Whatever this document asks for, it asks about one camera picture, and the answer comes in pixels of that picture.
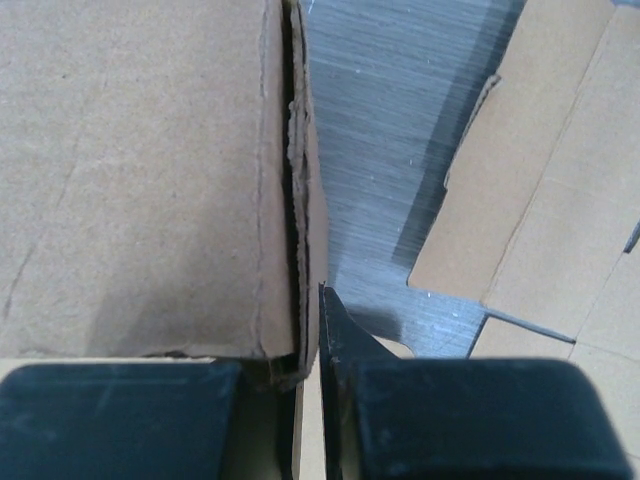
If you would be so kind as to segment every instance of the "torn cardboard edge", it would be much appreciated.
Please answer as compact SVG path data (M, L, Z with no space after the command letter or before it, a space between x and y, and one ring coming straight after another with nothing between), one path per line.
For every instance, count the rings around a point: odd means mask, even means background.
M484 82L484 85L482 86L482 90L480 90L480 94L478 95L478 99L476 100L476 103L473 106L473 110L471 110L471 115L469 115L469 120L467 120L467 124L465 125L464 130L462 131L462 135L460 136L460 142L458 143L458 147L456 148L456 151L453 154L454 158L458 153L458 148L460 148L460 145L464 141L464 137L467 136L467 132L471 128L471 125L473 124L473 121L478 115L478 112L482 108L482 105L484 104L485 100L495 88L498 88L500 86L500 82L502 82L502 77L498 73L494 73L493 75L490 75L489 78L487 78L487 80ZM451 173L451 166L447 169L447 173L444 176L443 186L445 190L447 189L447 184L449 183L450 173Z
M311 372L318 349L319 285L328 277L328 212L321 185L305 19L297 0L283 0L284 189L292 312L298 353L267 362L242 360L256 384L293 388Z
M294 91L289 104L287 156L291 162L293 178L301 319L299 374L291 380L297 382L309 375L318 349L319 285L324 283L328 276L328 214L320 183L305 20L298 1L285 2L285 17L287 15L290 16L291 22Z

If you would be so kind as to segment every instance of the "brown cardboard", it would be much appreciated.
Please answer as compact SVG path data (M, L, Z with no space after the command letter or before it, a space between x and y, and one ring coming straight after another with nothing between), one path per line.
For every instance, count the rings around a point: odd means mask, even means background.
M412 286L575 339L488 319L474 357L576 363L640 458L640 10L527 2L450 170Z
M0 355L306 370L326 210L297 3L9 2L0 42Z
M303 398L300 478L326 480L319 359L314 362L311 374L304 382Z
M487 293L614 10L607 0L526 4L501 81L451 166L411 286L478 300Z

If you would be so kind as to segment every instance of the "cardboard flap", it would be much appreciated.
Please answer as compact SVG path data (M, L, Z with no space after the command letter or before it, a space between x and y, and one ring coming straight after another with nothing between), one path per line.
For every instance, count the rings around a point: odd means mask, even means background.
M453 161L411 286L474 300L487 293L614 10L608 0L526 4L497 72L500 87Z
M571 337L640 218L640 11L619 7L483 301Z

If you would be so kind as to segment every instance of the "black plastic piece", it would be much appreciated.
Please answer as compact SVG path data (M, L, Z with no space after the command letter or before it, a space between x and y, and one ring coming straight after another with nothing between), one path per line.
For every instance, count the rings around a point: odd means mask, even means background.
M23 367L0 384L0 478L280 478L282 397L234 362Z
M560 361L400 360L321 291L328 480L631 479L585 376Z

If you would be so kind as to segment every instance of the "cardboard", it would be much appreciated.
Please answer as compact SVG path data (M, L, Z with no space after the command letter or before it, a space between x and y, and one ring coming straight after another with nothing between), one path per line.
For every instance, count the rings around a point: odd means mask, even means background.
M326 278L296 2L0 5L0 356L272 359Z
M640 458L640 11L531 0L451 167L409 283L482 302L473 357L553 357Z

